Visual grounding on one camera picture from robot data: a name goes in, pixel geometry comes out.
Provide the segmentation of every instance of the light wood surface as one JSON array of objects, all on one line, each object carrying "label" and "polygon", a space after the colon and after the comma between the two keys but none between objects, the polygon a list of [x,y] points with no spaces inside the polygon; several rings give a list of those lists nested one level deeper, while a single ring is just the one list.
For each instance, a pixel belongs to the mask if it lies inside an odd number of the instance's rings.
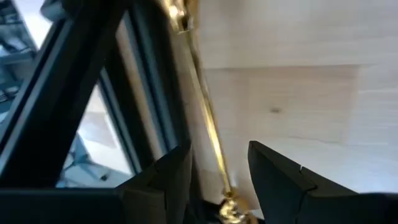
[{"label": "light wood surface", "polygon": [[[357,192],[398,192],[398,2],[201,0],[203,70],[232,180],[253,209],[258,140]],[[180,72],[206,200],[218,177],[190,79]]]}]

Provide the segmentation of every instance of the wooden wall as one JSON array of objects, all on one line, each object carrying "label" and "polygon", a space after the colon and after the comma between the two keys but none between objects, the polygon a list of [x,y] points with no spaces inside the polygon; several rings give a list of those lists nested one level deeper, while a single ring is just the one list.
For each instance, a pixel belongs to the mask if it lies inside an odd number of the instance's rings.
[{"label": "wooden wall", "polygon": [[[398,192],[398,2],[201,0],[203,71],[233,182],[259,208],[258,140],[357,192]],[[182,74],[205,199],[222,183]]]}]

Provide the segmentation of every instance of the gold metal rod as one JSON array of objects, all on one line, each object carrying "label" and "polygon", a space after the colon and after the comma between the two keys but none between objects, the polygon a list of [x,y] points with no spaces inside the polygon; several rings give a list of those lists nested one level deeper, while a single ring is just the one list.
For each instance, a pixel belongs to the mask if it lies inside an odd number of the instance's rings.
[{"label": "gold metal rod", "polygon": [[224,182],[224,191],[226,194],[232,191],[231,182],[229,180],[228,171],[226,168],[226,163],[224,161],[223,149],[221,147],[221,142],[219,138],[219,132],[216,127],[216,120],[213,112],[213,108],[210,102],[210,96],[208,87],[206,84],[205,77],[201,72],[201,62],[198,56],[197,42],[193,38],[195,30],[192,29],[188,32],[180,34],[183,38],[185,44],[189,47],[183,47],[183,56],[187,60],[187,65],[189,73],[191,75],[193,88],[195,90],[196,96],[199,100],[200,108],[205,119],[205,124],[207,128],[208,135],[210,137],[211,145],[216,154],[218,168],[221,172],[221,177]]}]

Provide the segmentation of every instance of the glass pane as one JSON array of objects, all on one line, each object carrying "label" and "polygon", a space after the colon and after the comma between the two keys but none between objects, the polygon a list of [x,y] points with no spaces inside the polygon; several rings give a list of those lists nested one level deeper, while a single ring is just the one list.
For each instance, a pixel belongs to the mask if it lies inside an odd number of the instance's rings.
[{"label": "glass pane", "polygon": [[50,29],[51,23],[40,14],[43,2],[0,1],[0,124]]},{"label": "glass pane", "polygon": [[96,86],[57,187],[116,187],[133,176]]}]

